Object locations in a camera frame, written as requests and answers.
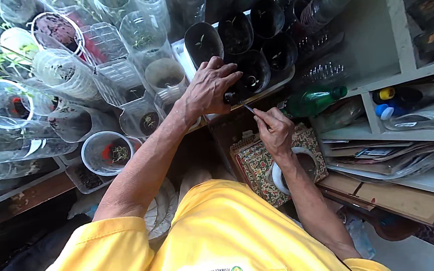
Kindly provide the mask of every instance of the bottle cap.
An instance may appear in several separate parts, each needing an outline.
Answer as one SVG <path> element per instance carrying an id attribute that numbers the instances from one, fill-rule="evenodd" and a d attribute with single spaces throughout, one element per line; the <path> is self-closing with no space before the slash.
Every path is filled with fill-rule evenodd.
<path id="1" fill-rule="evenodd" d="M 382 120 L 389 120 L 395 112 L 395 109 L 387 104 L 378 105 L 375 109 L 376 115 Z"/>
<path id="2" fill-rule="evenodd" d="M 379 90 L 379 97 L 381 100 L 389 100 L 395 96 L 395 92 L 393 87 L 385 87 Z"/>
<path id="3" fill-rule="evenodd" d="M 348 89 L 345 86 L 341 86 L 341 87 L 335 87 L 333 88 L 333 90 L 331 90 L 331 97 L 333 97 L 333 99 L 335 100 L 339 100 L 342 97 L 346 96 L 346 94 L 348 93 Z"/>

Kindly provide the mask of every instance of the yellow shirt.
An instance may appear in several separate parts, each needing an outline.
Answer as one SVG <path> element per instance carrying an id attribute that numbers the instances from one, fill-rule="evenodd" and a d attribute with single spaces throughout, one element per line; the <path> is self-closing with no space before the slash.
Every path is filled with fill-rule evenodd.
<path id="1" fill-rule="evenodd" d="M 365 259 L 353 271 L 389 270 Z M 75 230 L 48 270 L 348 270 L 334 254 L 245 184 L 210 180 L 178 206 L 155 254 L 145 221 L 105 219 Z"/>

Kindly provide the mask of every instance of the wooden board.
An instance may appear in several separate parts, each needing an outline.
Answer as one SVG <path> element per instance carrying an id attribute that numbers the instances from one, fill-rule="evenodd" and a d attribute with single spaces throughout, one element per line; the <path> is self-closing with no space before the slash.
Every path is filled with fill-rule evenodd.
<path id="1" fill-rule="evenodd" d="M 432 192 L 398 184 L 382 186 L 363 183 L 336 172 L 330 172 L 329 176 L 318 185 L 420 223 L 434 225 L 434 193 Z"/>

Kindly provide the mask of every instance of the black plastic pot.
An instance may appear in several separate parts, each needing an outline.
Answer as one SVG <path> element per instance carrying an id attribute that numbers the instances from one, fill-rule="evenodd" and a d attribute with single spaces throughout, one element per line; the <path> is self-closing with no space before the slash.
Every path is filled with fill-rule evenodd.
<path id="1" fill-rule="evenodd" d="M 238 71 L 244 73 L 232 89 L 229 89 L 238 94 L 240 101 L 266 88 L 270 81 L 270 68 L 261 52 L 249 50 L 236 55 L 232 62 L 237 64 Z"/>
<path id="2" fill-rule="evenodd" d="M 282 30 L 284 11 L 273 0 L 261 0 L 250 10 L 250 21 L 255 35 L 269 39 Z"/>
<path id="3" fill-rule="evenodd" d="M 279 33 L 275 37 L 266 40 L 262 45 L 261 52 L 270 68 L 274 71 L 289 68 L 298 58 L 298 47 L 292 38 L 285 33 Z"/>
<path id="4" fill-rule="evenodd" d="M 208 23 L 196 23 L 185 32 L 185 47 L 192 62 L 198 68 L 214 55 L 224 58 L 224 45 L 217 30 Z"/>
<path id="5" fill-rule="evenodd" d="M 254 41 L 252 26 L 244 13 L 231 13 L 225 16 L 220 20 L 217 31 L 226 53 L 246 52 Z"/>

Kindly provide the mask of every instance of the wrist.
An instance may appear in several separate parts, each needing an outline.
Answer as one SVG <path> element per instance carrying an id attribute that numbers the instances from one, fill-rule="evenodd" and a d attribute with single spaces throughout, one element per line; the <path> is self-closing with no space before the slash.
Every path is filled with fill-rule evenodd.
<path id="1" fill-rule="evenodd" d="M 175 102 L 174 109 L 172 111 L 175 111 L 185 122 L 189 122 L 190 124 L 193 124 L 203 114 L 202 109 L 188 101 L 185 95 Z"/>

